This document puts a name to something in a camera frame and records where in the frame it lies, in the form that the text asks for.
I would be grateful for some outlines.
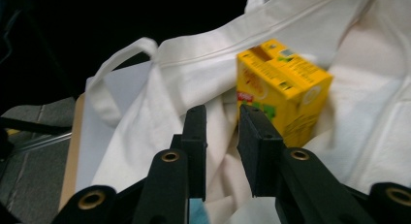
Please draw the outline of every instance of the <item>dark background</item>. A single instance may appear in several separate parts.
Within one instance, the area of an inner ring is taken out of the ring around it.
[[[85,80],[140,37],[158,44],[218,28],[247,0],[0,0],[0,35],[12,54],[0,64],[0,113],[17,105],[77,98]],[[0,59],[9,51],[0,39]],[[144,54],[122,66],[147,60]]]

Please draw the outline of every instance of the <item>yellow box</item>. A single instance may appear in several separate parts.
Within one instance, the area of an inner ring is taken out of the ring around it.
[[[288,147],[309,140],[332,75],[272,39],[237,55],[237,105],[261,109]]]

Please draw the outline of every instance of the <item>metal grommet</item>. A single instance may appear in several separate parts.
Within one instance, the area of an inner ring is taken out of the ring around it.
[[[386,190],[387,196],[403,206],[411,207],[411,194],[399,188],[389,187]]]
[[[306,152],[302,150],[291,151],[291,156],[298,160],[308,160],[309,159],[309,154],[307,154]]]
[[[179,154],[177,152],[167,152],[161,156],[161,159],[168,163],[174,162],[179,159]]]
[[[79,200],[80,209],[92,209],[99,206],[106,199],[106,194],[101,190],[94,190],[86,193]]]

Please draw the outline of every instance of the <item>juice box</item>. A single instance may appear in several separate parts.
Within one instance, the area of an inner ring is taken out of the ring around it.
[[[237,55],[237,112],[261,109],[288,147],[303,147],[324,107],[332,75],[275,39]]]

